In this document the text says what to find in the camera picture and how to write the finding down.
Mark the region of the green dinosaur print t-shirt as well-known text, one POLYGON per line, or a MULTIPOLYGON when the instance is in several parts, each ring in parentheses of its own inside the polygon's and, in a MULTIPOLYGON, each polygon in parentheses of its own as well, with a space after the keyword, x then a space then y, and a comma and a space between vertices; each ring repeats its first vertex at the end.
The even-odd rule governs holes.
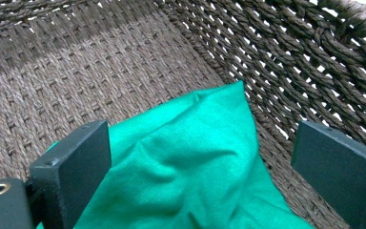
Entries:
POLYGON ((314 229, 275 187, 240 81, 181 95, 109 137, 112 166, 72 229, 314 229))

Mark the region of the brown woven basket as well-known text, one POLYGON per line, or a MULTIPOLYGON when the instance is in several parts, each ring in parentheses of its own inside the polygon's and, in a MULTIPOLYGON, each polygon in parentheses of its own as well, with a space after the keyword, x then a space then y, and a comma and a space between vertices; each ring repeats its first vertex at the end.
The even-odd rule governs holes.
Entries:
POLYGON ((291 208, 340 216, 291 168, 300 120, 366 145, 366 5, 356 0, 0 0, 0 178, 55 140, 241 80, 291 208))

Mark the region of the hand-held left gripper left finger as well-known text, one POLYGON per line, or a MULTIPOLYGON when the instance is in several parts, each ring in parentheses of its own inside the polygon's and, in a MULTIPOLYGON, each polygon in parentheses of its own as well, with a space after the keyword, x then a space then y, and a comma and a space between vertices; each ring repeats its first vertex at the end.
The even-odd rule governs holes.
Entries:
POLYGON ((87 123, 30 166, 33 188, 43 195, 45 229, 72 229, 112 164, 106 120, 87 123))

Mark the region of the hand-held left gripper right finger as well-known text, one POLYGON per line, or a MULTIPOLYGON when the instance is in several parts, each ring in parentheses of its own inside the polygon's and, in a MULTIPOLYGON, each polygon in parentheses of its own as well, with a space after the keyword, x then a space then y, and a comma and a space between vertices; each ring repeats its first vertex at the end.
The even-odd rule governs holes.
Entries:
POLYGON ((302 121, 291 165, 352 228, 366 229, 366 145, 302 121))

